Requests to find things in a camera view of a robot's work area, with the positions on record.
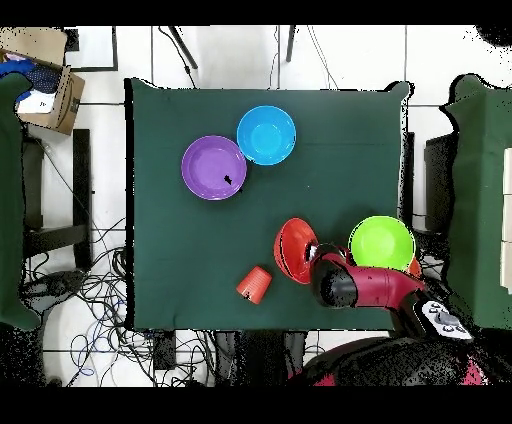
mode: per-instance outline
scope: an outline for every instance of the tangled wires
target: tangled wires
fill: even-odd
[[[85,302],[96,321],[89,326],[85,334],[75,336],[71,342],[70,355],[78,371],[68,383],[68,387],[75,382],[79,375],[96,375],[97,380],[99,379],[91,356],[94,352],[112,352],[112,361],[103,373],[101,380],[98,381],[99,386],[103,384],[108,372],[110,372],[113,384],[117,386],[112,369],[120,357],[137,363],[143,373],[156,386],[154,375],[149,373],[152,362],[151,340],[146,339],[142,333],[132,332],[124,328],[126,317],[126,248],[117,247],[106,250],[96,258],[91,269],[94,269],[94,266],[106,256],[108,257],[110,253],[112,253],[112,262],[109,263],[110,270],[104,275],[89,273],[77,294],[77,297]],[[74,350],[74,347],[80,340],[83,347],[75,357],[76,350]],[[85,366],[89,358],[93,363],[92,368]]]
[[[200,383],[208,386],[211,378],[217,376],[215,370],[215,338],[212,332],[196,331],[196,338],[182,342],[177,338],[179,345],[176,351],[182,347],[188,347],[190,357],[176,365],[175,370],[159,371],[163,373],[157,378],[157,372],[152,369],[154,353],[154,332],[133,332],[124,328],[126,317],[126,248],[118,247],[101,253],[94,261],[93,268],[102,259],[112,254],[110,270],[104,275],[90,273],[84,279],[77,297],[89,308],[95,318],[85,334],[79,334],[71,342],[71,359],[78,368],[77,372],[68,383],[73,385],[80,375],[95,377],[98,386],[103,386],[105,377],[110,373],[110,379],[114,386],[118,386],[113,373],[113,368],[120,358],[126,358],[136,363],[153,387],[181,387],[193,383],[194,375],[199,371],[201,364],[205,365],[206,376]],[[95,352],[112,353],[110,365],[102,371],[101,376],[96,369],[92,355]],[[170,383],[166,377],[171,373]]]

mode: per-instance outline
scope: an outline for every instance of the green table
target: green table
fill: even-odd
[[[401,103],[388,91],[163,90],[131,80],[134,125],[134,325],[156,329],[391,329],[380,309],[329,310],[274,262],[286,220],[346,245],[370,215],[396,216]],[[236,141],[249,109],[270,104],[295,122],[294,151],[276,166],[248,163],[243,191],[223,201],[192,194],[186,148],[204,135]],[[260,265],[273,275],[260,305],[235,291]]]
[[[454,84],[447,106],[458,131],[447,281],[475,324],[512,329],[512,296],[500,287],[504,149],[512,147],[512,90],[475,75]]]

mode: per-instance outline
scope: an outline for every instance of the cardboard box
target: cardboard box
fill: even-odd
[[[46,27],[0,28],[0,51],[24,56],[36,63],[62,71],[50,113],[22,113],[19,117],[44,128],[70,135],[73,131],[85,81],[62,66],[66,33]]]

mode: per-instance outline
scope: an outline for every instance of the black chair leg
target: black chair leg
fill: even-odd
[[[286,49],[286,61],[292,61],[293,40],[295,38],[295,28],[297,25],[290,25],[290,32],[288,33],[288,48]]]
[[[197,69],[197,63],[194,60],[194,58],[192,57],[192,55],[190,54],[190,52],[188,51],[187,46],[185,46],[185,43],[181,39],[180,34],[178,33],[176,27],[170,26],[169,30],[171,31],[171,34],[174,37],[174,39],[176,40],[176,42],[178,43],[178,46],[180,46],[181,51],[187,57],[187,60],[189,61],[190,66],[192,66],[192,69]]]

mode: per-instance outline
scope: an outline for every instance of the orange cup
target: orange cup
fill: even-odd
[[[272,276],[259,266],[255,266],[238,284],[236,291],[247,300],[258,305],[267,291]]]

